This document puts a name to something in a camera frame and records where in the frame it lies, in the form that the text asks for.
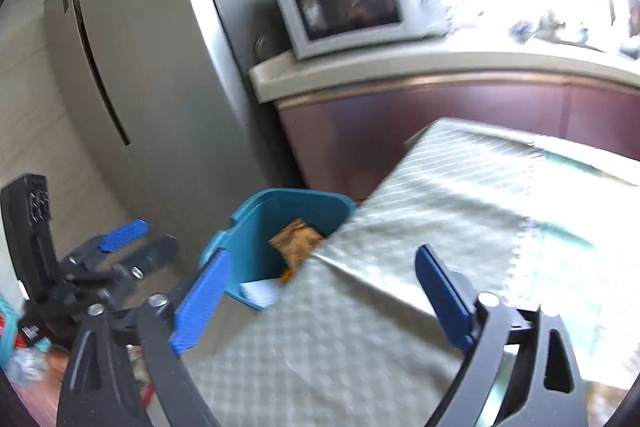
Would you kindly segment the left hand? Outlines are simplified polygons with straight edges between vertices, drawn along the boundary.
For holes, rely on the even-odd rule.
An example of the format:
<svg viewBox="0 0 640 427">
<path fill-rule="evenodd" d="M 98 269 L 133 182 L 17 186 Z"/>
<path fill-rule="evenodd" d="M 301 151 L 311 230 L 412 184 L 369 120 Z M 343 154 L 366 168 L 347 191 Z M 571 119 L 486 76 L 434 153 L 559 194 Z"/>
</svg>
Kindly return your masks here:
<svg viewBox="0 0 640 427">
<path fill-rule="evenodd" d="M 53 345 L 47 351 L 47 377 L 51 383 L 62 384 L 68 361 L 70 361 L 70 351 L 62 346 Z"/>
</svg>

